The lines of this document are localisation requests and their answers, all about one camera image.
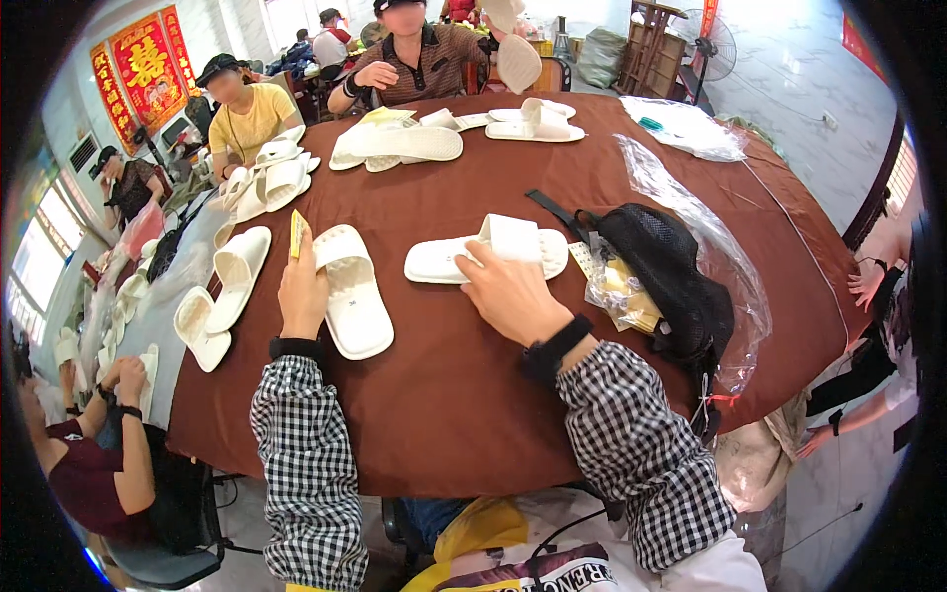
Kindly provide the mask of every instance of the white plastic sheet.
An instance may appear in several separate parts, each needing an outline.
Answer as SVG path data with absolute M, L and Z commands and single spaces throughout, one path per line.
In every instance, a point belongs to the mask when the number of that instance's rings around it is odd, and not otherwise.
M 732 125 L 721 125 L 699 107 L 642 97 L 622 97 L 621 104 L 635 122 L 647 117 L 660 123 L 664 128 L 660 131 L 641 127 L 662 144 L 714 162 L 736 162 L 746 158 L 743 147 L 748 140 L 743 131 Z

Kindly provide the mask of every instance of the black strap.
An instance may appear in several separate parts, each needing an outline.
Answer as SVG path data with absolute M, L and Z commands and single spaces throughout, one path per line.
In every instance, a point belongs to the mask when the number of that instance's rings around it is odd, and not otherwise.
M 589 243 L 589 233 L 585 228 L 582 228 L 575 214 L 569 214 L 562 206 L 549 199 L 545 193 L 542 193 L 538 189 L 530 189 L 527 191 L 527 197 L 551 212 L 556 218 L 562 220 L 577 239 L 585 244 Z

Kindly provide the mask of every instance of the hand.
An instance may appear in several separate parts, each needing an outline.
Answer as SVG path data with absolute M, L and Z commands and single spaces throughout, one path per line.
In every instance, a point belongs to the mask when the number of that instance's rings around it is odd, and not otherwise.
M 808 455 L 812 454 L 818 450 L 819 446 L 826 443 L 826 440 L 832 438 L 832 431 L 830 425 L 821 425 L 819 427 L 811 427 L 808 430 L 812 436 L 806 441 L 805 444 L 799 447 L 795 451 L 795 455 L 800 458 L 805 458 Z
M 119 373 L 121 372 L 121 367 L 123 364 L 129 360 L 137 360 L 136 356 L 126 355 L 118 358 L 112 363 L 112 367 L 109 368 L 108 373 L 105 374 L 105 378 L 102 379 L 100 383 L 102 386 L 108 389 L 115 388 L 118 384 Z
M 569 309 L 549 293 L 540 265 L 501 260 L 477 241 L 465 246 L 483 267 L 463 255 L 454 257 L 471 281 L 461 284 L 460 290 L 501 335 L 528 348 L 547 341 L 572 320 Z
M 855 306 L 865 305 L 865 312 L 871 305 L 871 299 L 878 292 L 878 286 L 882 285 L 884 279 L 884 269 L 874 261 L 866 272 L 861 275 L 849 275 L 849 292 L 858 296 L 855 300 Z
M 326 318 L 329 279 L 326 269 L 315 271 L 313 231 L 306 225 L 299 244 L 299 259 L 290 255 L 279 283 L 279 310 L 283 314 L 283 339 L 314 340 Z
M 72 389 L 76 385 L 76 363 L 72 360 L 66 360 L 60 364 L 60 386 L 64 393 L 72 394 Z
M 355 74 L 359 86 L 374 86 L 384 90 L 398 82 L 398 70 L 388 62 L 372 62 Z
M 141 389 L 145 385 L 145 364 L 139 357 L 125 358 L 118 372 L 118 402 L 129 407 L 138 407 Z
M 241 165 L 227 165 L 226 167 L 223 167 L 223 178 L 229 179 L 231 176 L 233 176 L 234 170 L 239 169 L 240 166 Z

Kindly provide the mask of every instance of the black cap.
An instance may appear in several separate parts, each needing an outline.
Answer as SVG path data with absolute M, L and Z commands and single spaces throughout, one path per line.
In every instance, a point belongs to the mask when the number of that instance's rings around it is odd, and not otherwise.
M 250 62 L 238 60 L 229 53 L 217 54 L 204 66 L 204 72 L 201 72 L 201 76 L 197 77 L 195 83 L 201 88 L 207 88 L 207 83 L 210 82 L 218 72 L 223 72 L 224 70 L 236 72 L 237 68 L 246 68 L 249 66 Z
M 98 153 L 98 160 L 96 165 L 92 168 L 92 178 L 98 177 L 98 174 L 102 172 L 102 169 L 105 168 L 105 163 L 109 161 L 109 158 L 118 155 L 118 149 L 115 146 L 106 146 Z
M 423 4 L 427 6 L 427 0 L 375 0 L 375 14 L 384 12 L 396 4 Z

